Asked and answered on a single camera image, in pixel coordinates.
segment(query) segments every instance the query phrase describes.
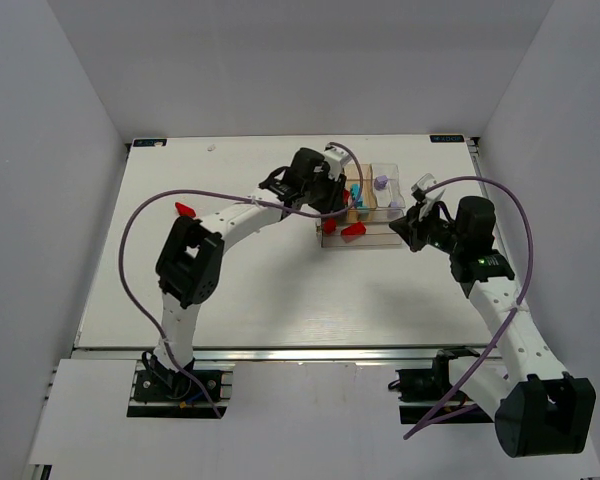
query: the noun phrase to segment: red toy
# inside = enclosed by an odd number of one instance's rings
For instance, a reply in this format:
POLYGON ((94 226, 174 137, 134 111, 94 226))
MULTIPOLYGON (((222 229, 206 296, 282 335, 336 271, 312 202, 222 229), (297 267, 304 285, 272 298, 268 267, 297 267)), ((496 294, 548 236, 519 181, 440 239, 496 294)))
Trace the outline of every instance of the red toy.
POLYGON ((329 218, 326 222, 322 224, 322 233, 325 235, 331 235, 336 231, 336 219, 329 218))
POLYGON ((353 236, 353 235, 364 235, 367 233, 367 227, 362 222, 354 223, 349 225, 347 228, 340 232, 342 236, 353 236))
POLYGON ((196 211, 184 203, 176 202, 176 210, 178 210, 178 215, 181 217, 196 217, 196 211))

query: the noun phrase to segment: transparent box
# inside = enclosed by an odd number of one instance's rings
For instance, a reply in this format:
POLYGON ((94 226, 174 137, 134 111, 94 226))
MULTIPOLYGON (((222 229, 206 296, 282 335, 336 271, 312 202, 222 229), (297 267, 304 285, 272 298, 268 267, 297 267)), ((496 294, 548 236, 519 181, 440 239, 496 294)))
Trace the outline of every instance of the transparent box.
MULTIPOLYGON (((336 229, 327 234, 323 231, 326 220, 319 220, 318 238, 322 247, 366 247, 400 245, 402 239, 389 228, 389 222, 404 215, 405 201, 400 191, 398 166, 393 163, 363 164, 362 205, 353 207, 336 220, 336 229), (342 230, 362 222, 366 228, 363 235, 341 235, 342 230)), ((354 164, 345 167, 346 188, 351 191, 360 183, 360 175, 354 164)))

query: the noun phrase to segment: purple cable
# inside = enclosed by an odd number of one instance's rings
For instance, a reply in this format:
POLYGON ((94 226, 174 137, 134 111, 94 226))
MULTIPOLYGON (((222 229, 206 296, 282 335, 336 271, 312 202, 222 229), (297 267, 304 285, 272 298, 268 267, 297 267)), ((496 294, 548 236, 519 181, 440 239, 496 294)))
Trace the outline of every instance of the purple cable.
MULTIPOLYGON (((426 194, 426 193, 432 192, 434 190, 437 190, 438 188, 444 187, 446 185, 450 185, 450 184, 456 183, 456 182, 462 182, 465 180, 473 180, 473 181, 477 181, 477 182, 488 183, 489 185, 498 187, 500 190, 505 192, 511 198, 511 200, 513 200, 513 203, 515 203, 516 207, 518 208, 518 211, 520 212, 520 216, 522 217, 522 223, 524 223, 524 229, 527 233, 527 248, 529 250, 529 259, 527 261, 527 272, 524 277, 524 282, 522 283, 522 288, 520 289, 520 294, 516 298, 516 305, 520 305, 522 303, 522 301, 524 300, 524 297, 527 294, 527 290, 529 290, 529 284, 531 283, 531 274, 533 273, 533 237, 531 235, 531 225, 529 224, 529 218, 527 217, 527 214, 524 211, 524 208, 522 207, 520 200, 518 200, 518 197, 516 197, 515 194, 511 190, 509 190, 509 188, 507 188, 505 185, 501 184, 500 182, 497 182, 495 180, 490 180, 488 178, 474 177, 474 176, 451 178, 449 180, 440 182, 431 188, 428 188, 427 190, 424 191, 424 193, 426 194)), ((443 408, 445 406, 445 404, 451 399, 451 397, 453 397, 460 390, 460 388, 462 388, 462 386, 467 382, 467 380, 469 380, 471 375, 473 375, 475 373, 475 371, 480 367, 480 365, 482 365, 484 363, 484 361, 487 359, 487 357, 493 351, 493 349, 496 348, 498 341, 500 340, 500 338, 502 338, 502 335, 504 335, 505 330, 509 327, 509 325, 513 321, 513 318, 515 317, 517 312, 518 312, 517 308, 514 307, 511 309, 511 311, 509 312, 507 317, 504 319, 504 322, 502 322, 502 325, 500 325, 500 328, 496 331, 495 335, 493 336, 493 338, 491 339, 489 344, 485 347, 484 351, 478 357, 478 359, 473 363, 473 365, 471 365, 471 367, 469 367, 469 369, 464 373, 464 375, 462 375, 460 377, 460 379, 456 382, 456 384, 453 385, 451 387, 451 389, 433 407, 431 407, 431 409, 420 420, 418 420, 418 422, 411 428, 411 430, 409 430, 402 437, 404 440, 408 440, 413 435, 415 435, 417 432, 419 432, 420 430, 422 430, 425 427, 428 427, 429 425, 434 425, 434 424, 439 423, 447 418, 452 418, 452 417, 461 415, 463 413, 466 413, 470 409, 475 408, 473 405, 468 406, 468 407, 463 407, 463 408, 456 410, 454 412, 451 412, 447 415, 442 415, 440 417, 432 419, 432 417, 441 408, 443 408)))
MULTIPOLYGON (((360 196, 362 195, 362 182, 364 179, 364 175, 362 174, 362 167, 360 166, 360 162, 358 161, 358 158, 348 147, 342 145, 341 143, 335 143, 335 142, 331 142, 327 146, 329 146, 329 145, 344 150, 351 157, 351 160, 353 160, 353 163, 355 163, 356 168, 358 169, 358 174, 360 175, 360 191, 359 191, 358 195, 356 196, 355 200, 353 201, 353 203, 351 203, 351 205, 348 205, 345 208, 338 210, 337 212, 326 213, 326 214, 316 214, 316 213, 312 214, 312 213, 301 212, 300 210, 295 210, 293 208, 285 207, 284 205, 278 205, 276 203, 260 201, 260 200, 257 201, 257 205, 277 208, 279 210, 285 211, 290 214, 300 215, 302 217, 308 217, 308 218, 338 217, 338 216, 346 213, 348 210, 350 210, 353 207, 353 205, 355 205, 356 201, 358 201, 360 199, 360 196)), ((140 312, 142 312, 142 314, 151 321, 153 326, 156 327, 156 330, 158 330, 158 333, 160 334, 160 337, 163 340, 167 340, 167 334, 164 331, 164 329, 162 328, 162 325, 160 325, 160 322, 158 322, 158 320, 156 320, 156 318, 151 314, 151 312, 149 312, 149 310, 147 310, 142 305, 142 303, 140 303, 140 300, 138 300, 138 298, 135 296, 135 294, 129 288, 129 283, 127 282, 127 277, 126 277, 125 271, 124 271, 124 250, 127 245, 127 240, 129 238, 129 232, 131 231, 131 226, 133 225, 133 222, 136 220, 138 215, 140 215, 140 212, 142 212, 147 206, 149 206, 156 200, 160 200, 161 198, 169 197, 172 195, 183 195, 183 194, 202 195, 205 197, 222 198, 225 200, 233 200, 233 201, 241 202, 241 203, 256 203, 256 202, 254 202, 254 200, 252 198, 249 198, 249 197, 239 197, 236 195, 227 195, 224 193, 207 192, 204 190, 178 189, 178 190, 168 190, 166 192, 158 193, 158 194, 146 199, 131 214, 131 216, 129 217, 129 220, 127 220, 127 224, 125 225, 124 230, 122 232, 122 238, 120 239, 120 247, 118 249, 118 274, 120 276, 120 283, 122 284, 122 288, 124 289, 125 293, 129 297, 129 300, 131 300, 131 302, 138 308, 138 310, 140 310, 140 312)), ((187 377, 189 380, 191 380, 193 383, 195 383, 197 385, 197 387, 200 389, 202 394, 207 399, 207 402, 209 402, 209 404, 211 404, 211 408, 213 408, 213 412, 216 414, 216 416, 218 418, 222 418, 222 415, 220 414, 218 407, 216 407, 216 404, 213 403, 213 400, 211 399, 209 392, 207 391, 205 386, 202 384, 202 382, 200 382, 200 380, 198 380, 194 375, 187 372, 184 368, 182 368, 182 366, 176 361, 176 358, 173 355, 173 350, 171 349, 169 342, 165 341, 164 347, 165 347, 165 351, 167 352, 167 356, 169 357, 169 360, 171 360, 171 363, 173 363, 173 366, 176 367, 178 372, 182 373, 185 377, 187 377)))

